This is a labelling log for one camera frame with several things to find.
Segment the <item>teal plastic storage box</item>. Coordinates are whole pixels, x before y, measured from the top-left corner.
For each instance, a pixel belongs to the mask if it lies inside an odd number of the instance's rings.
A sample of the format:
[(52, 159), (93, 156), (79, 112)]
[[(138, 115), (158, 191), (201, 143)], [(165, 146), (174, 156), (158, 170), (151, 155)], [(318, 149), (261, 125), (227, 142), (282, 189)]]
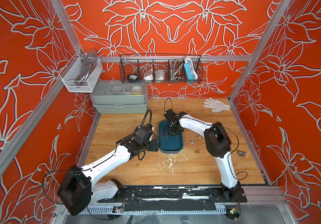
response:
[(163, 120), (159, 123), (158, 139), (160, 144), (159, 150), (163, 154), (177, 154), (184, 147), (182, 134), (171, 136), (168, 131), (168, 124), (166, 120)]

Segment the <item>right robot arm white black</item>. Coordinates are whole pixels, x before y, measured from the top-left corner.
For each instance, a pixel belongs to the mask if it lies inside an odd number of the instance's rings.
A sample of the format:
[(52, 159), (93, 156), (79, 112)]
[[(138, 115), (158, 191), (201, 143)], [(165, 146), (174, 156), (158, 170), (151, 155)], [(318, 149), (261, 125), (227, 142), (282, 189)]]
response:
[(189, 129), (205, 140), (208, 153), (214, 157), (221, 175), (221, 189), (226, 202), (247, 202), (246, 195), (240, 183), (240, 178), (235, 173), (231, 155), (231, 139), (227, 133), (230, 131), (222, 123), (209, 123), (192, 117), (186, 112), (175, 113), (173, 108), (164, 109), (168, 132), (175, 136)]

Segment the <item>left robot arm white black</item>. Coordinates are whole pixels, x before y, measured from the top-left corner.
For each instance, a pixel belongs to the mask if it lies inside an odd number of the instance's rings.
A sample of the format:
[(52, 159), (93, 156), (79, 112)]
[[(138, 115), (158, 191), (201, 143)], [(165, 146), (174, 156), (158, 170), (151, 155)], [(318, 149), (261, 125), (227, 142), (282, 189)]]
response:
[(109, 154), (83, 167), (72, 166), (57, 191), (57, 195), (68, 212), (75, 216), (92, 202), (112, 199), (122, 192), (122, 184), (115, 178), (96, 187), (109, 172), (133, 158), (143, 160), (147, 151), (157, 152), (159, 141), (155, 138), (152, 111), (145, 112), (143, 120), (133, 133), (118, 140)]

